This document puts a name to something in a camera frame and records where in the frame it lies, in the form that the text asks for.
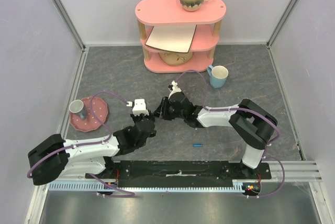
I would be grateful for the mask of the black remote control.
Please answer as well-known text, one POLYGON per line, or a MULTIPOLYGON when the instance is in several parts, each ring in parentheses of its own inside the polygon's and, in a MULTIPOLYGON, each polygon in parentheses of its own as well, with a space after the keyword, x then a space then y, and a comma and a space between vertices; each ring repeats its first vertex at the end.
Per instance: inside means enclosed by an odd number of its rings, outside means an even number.
POLYGON ((163 105, 160 104, 154 111, 149 110, 149 114, 146 117, 151 120, 154 120, 154 118, 163 119, 163 105))

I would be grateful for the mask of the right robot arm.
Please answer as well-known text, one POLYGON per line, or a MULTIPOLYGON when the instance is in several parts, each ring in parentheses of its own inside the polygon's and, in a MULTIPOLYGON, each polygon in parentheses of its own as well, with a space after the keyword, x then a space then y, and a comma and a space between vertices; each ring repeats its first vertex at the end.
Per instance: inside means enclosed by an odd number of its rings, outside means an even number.
POLYGON ((194 105, 183 92, 163 97, 154 115, 163 120, 183 119, 192 128, 232 127, 247 144, 240 173, 253 178, 270 137, 278 129, 277 120, 249 99, 229 107, 194 105))

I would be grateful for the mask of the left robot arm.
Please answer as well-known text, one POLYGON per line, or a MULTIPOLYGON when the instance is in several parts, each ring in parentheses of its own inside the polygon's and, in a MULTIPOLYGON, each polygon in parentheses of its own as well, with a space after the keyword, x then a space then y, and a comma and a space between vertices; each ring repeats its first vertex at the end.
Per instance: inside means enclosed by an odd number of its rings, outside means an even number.
POLYGON ((131 115, 134 125, 107 136, 70 140, 53 134, 28 153, 27 177, 34 185, 44 185, 59 177, 85 176, 88 173, 111 178, 115 166, 107 158, 132 153, 156 135, 153 113, 131 115))

